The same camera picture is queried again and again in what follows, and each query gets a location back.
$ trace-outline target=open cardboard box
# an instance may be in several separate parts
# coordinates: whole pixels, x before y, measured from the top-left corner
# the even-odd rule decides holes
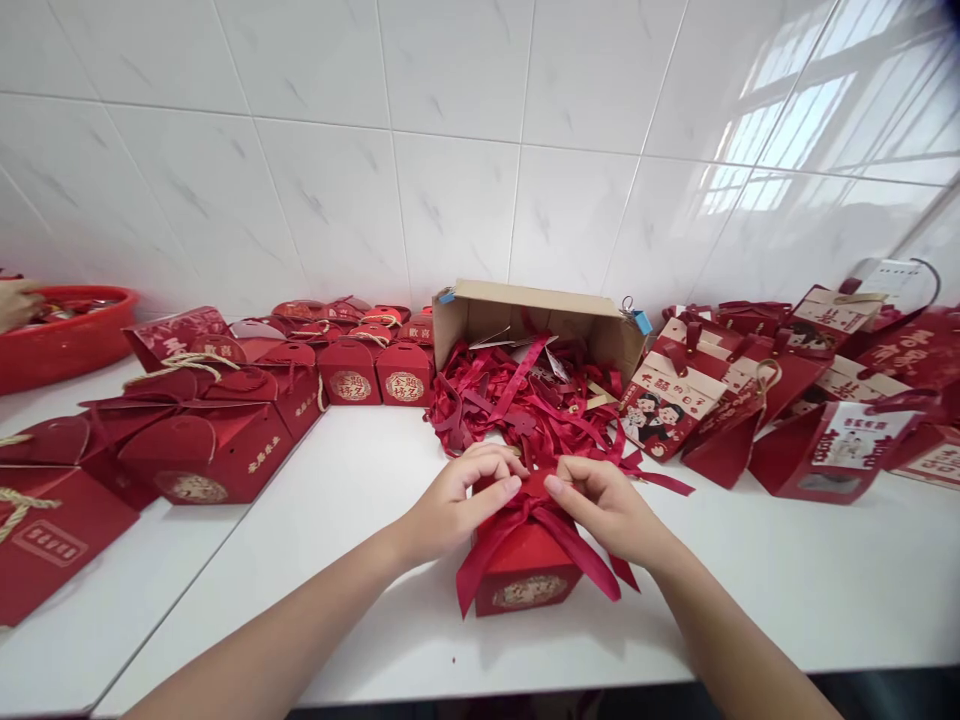
[[[616,367],[623,387],[630,382],[640,364],[645,336],[612,300],[480,280],[457,280],[456,287],[433,298],[437,371],[446,365],[457,340],[475,343],[493,336],[510,340],[529,337],[522,308],[529,310],[537,330],[548,330],[560,340],[584,340],[594,361]]]

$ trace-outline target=hand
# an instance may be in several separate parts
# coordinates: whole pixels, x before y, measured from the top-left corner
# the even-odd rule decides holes
[[[0,280],[0,334],[30,322],[43,295],[29,293],[40,286],[33,280]]]
[[[469,539],[484,520],[506,505],[529,477],[508,448],[474,443],[451,460],[414,505],[392,527],[399,550],[410,568],[436,560]],[[480,478],[495,483],[467,498],[467,488]]]
[[[564,455],[544,485],[606,550],[635,565],[663,566],[683,547],[611,462]]]

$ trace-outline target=round gold logo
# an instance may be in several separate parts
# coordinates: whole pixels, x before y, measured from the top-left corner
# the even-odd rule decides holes
[[[344,400],[358,402],[370,396],[370,381],[352,370],[335,372],[330,378],[333,392]]]
[[[567,589],[567,581],[557,575],[534,575],[500,588],[493,604],[509,610],[542,605]]]
[[[157,473],[161,491],[197,505],[215,505],[227,499],[227,489],[218,482],[193,473],[166,470]]]
[[[423,397],[423,382],[413,373],[391,373],[385,384],[387,394],[400,402],[413,402]]]

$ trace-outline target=forearm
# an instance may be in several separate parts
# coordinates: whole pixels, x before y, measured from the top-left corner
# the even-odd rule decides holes
[[[384,528],[183,667],[131,720],[283,718],[337,645],[408,569]]]
[[[840,718],[682,543],[651,570],[694,670],[731,720]]]

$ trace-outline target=white tiled wall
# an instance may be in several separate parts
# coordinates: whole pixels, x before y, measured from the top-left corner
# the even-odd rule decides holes
[[[934,0],[0,0],[0,266],[229,315],[456,277],[960,300]]]

